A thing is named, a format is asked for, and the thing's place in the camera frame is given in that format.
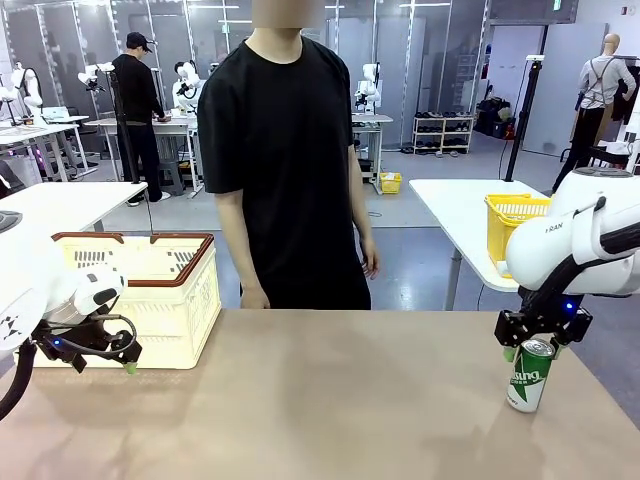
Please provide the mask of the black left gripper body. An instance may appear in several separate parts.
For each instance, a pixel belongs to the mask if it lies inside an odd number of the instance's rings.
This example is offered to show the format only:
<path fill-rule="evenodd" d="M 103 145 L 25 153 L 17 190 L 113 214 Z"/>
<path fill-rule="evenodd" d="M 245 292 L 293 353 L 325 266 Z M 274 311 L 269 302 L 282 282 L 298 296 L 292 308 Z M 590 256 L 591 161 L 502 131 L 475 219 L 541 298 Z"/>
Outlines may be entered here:
<path fill-rule="evenodd" d="M 120 355 L 111 349 L 111 336 L 104 329 L 103 320 L 87 318 L 78 325 L 63 325 L 40 321 L 32 334 L 40 341 L 60 352 L 95 355 L 112 359 Z"/>

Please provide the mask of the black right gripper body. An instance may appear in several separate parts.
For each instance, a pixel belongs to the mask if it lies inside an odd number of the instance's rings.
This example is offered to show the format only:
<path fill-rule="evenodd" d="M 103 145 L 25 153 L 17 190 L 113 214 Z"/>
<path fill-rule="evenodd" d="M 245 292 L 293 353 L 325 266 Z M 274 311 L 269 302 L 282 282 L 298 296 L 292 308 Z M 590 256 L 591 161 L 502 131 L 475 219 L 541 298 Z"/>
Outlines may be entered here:
<path fill-rule="evenodd" d="M 592 315 L 581 306 L 582 300 L 582 297 L 551 297 L 544 302 L 530 300 L 523 303 L 527 328 L 534 333 L 552 334 L 577 315 Z"/>

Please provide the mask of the person's right hand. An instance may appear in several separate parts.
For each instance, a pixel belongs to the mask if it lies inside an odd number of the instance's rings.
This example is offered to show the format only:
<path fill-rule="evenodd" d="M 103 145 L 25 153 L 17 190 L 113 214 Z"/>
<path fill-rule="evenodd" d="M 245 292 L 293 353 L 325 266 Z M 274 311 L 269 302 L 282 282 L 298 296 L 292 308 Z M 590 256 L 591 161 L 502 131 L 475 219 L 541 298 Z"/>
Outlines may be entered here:
<path fill-rule="evenodd" d="M 270 309 L 269 299 L 260 286 L 242 288 L 242 309 Z"/>

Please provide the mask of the person's left hand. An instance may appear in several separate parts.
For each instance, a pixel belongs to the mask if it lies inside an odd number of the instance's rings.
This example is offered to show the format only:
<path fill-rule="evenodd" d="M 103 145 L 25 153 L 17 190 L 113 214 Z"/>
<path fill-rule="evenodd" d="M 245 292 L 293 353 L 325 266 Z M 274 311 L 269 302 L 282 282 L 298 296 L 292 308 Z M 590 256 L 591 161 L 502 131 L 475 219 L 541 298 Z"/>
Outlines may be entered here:
<path fill-rule="evenodd" d="M 361 237 L 360 248 L 363 272 L 367 278 L 375 279 L 380 271 L 380 255 L 373 237 Z"/>

